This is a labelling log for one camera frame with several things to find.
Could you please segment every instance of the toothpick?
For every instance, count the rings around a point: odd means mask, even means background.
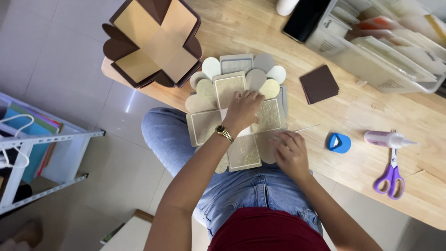
[[[313,127],[316,127],[316,126],[320,126],[321,124],[319,124],[319,125],[314,125],[314,126],[310,126],[310,127],[307,127],[307,128],[304,128],[304,129],[300,129],[300,130],[297,130],[297,131],[294,131],[295,133],[296,132],[300,132],[300,131],[303,131],[303,130],[306,130],[306,129],[310,129],[310,128],[313,128]]]

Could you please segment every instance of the hand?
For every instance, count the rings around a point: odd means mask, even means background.
[[[282,171],[296,183],[311,176],[305,139],[290,131],[276,133],[276,136],[286,143],[285,145],[279,140],[269,140],[274,146],[274,156]]]
[[[256,113],[259,111],[263,100],[265,100],[265,96],[256,91],[246,90],[241,95],[239,92],[235,92],[222,125],[227,128],[233,137],[237,137],[240,131],[252,123],[259,122]]]

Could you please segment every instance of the watch face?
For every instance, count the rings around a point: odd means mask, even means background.
[[[218,133],[222,133],[224,131],[224,126],[219,125],[217,126],[217,128],[215,129]]]

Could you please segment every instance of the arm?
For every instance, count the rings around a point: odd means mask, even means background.
[[[381,251],[364,229],[325,191],[310,174],[305,139],[297,133],[277,133],[274,155],[279,167],[296,182],[318,214],[333,244],[338,250]]]
[[[241,130],[257,122],[255,114],[263,100],[264,96],[257,92],[245,91],[242,95],[234,93],[222,125],[236,137]],[[161,199],[145,251],[191,249],[192,212],[230,145],[224,136],[214,133],[187,161]]]

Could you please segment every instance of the wooden desk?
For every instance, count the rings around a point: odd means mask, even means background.
[[[197,38],[203,58],[221,55],[270,53],[287,71],[288,128],[304,131],[310,168],[355,191],[409,216],[446,230],[446,100],[421,93],[382,94],[371,86],[357,86],[358,79],[327,59],[281,33],[287,18],[276,13],[276,0],[189,0],[202,24]],[[327,64],[336,79],[339,95],[308,105],[299,77]],[[110,60],[104,74],[129,85]],[[190,85],[165,88],[151,84],[140,92],[185,111]],[[398,129],[420,146],[398,151],[400,174],[405,178],[404,196],[397,201],[376,193],[372,184],[389,163],[388,148],[366,144],[366,130]],[[325,148],[330,132],[348,135],[352,147],[346,154]]]

